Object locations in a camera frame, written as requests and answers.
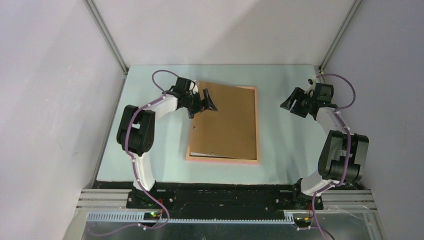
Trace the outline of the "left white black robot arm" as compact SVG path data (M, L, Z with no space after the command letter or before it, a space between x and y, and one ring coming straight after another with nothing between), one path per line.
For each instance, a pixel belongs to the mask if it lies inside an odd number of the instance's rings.
M123 110L116 141L130 157L133 185L142 191L138 201L145 208L153 208L158 202L158 194L151 190L156 180L149 156L155 140L156 121L181 108L187 109L190 119L206 110L218 110L207 88L199 91L195 81L183 77L178 77L176 83L157 99L143 106L127 105Z

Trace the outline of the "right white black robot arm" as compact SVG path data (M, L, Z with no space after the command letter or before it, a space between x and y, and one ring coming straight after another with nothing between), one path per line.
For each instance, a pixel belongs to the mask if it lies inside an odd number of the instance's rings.
M293 185L291 204L304 209L321 194L363 177L369 138L353 133L341 116L341 108L332 103L334 87L312 83L303 90L296 87L280 108L302 118L308 115L321 125L327 137L320 153L317 170Z

